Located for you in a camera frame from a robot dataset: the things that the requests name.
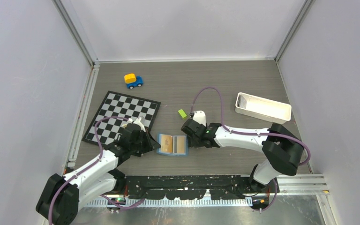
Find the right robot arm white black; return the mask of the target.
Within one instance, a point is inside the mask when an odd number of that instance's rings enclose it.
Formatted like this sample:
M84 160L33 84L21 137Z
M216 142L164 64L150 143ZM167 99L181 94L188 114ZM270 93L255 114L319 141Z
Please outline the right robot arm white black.
M220 123L203 125L188 119L181 130L187 135L190 147L236 147L263 153L266 160L253 168L249 178L249 187L254 192L262 192L279 175L294 176L304 151L299 139L277 123L253 130Z

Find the orange VIP credit card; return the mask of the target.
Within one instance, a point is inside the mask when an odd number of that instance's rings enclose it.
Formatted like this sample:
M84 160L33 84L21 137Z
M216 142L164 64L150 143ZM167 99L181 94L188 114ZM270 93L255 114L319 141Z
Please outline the orange VIP credit card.
M165 154L172 154L173 137L171 135L161 135L161 152Z

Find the stack of credit cards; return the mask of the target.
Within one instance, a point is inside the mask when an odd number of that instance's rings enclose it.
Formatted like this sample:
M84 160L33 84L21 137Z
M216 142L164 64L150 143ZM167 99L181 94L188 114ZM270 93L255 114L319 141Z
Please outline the stack of credit cards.
M240 96L238 99L237 106L242 109L246 109L247 107L247 99L244 96Z

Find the white plastic box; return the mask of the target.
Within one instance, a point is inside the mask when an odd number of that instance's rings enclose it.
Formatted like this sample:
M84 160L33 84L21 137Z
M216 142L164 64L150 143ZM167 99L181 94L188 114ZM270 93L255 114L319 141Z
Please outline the white plastic box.
M247 99L246 109L237 106L240 96ZM292 106L290 104L262 98L243 92L239 92L235 103L236 113L257 118L260 120L284 124L291 120Z

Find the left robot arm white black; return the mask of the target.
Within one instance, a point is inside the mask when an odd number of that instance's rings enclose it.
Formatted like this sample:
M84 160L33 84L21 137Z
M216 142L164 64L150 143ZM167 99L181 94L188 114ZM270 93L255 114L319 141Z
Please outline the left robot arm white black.
M141 156L160 146L146 127L127 124L94 159L70 173L53 174L36 204L36 212L53 225L71 224L78 211L98 196L125 191L127 179L118 170L119 165L131 155Z

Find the gold credit card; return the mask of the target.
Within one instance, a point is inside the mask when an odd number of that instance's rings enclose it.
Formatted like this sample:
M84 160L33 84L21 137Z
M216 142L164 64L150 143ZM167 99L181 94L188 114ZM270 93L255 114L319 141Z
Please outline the gold credit card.
M185 155L187 150L187 138L177 135L173 137L173 153L177 155Z

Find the blue card holder wallet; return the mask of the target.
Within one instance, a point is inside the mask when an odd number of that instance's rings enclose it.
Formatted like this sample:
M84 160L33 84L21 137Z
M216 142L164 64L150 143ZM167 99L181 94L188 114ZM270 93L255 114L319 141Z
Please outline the blue card holder wallet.
M157 142L160 144L160 148L157 149L157 153L160 155L188 155L188 139L185 135L159 134Z

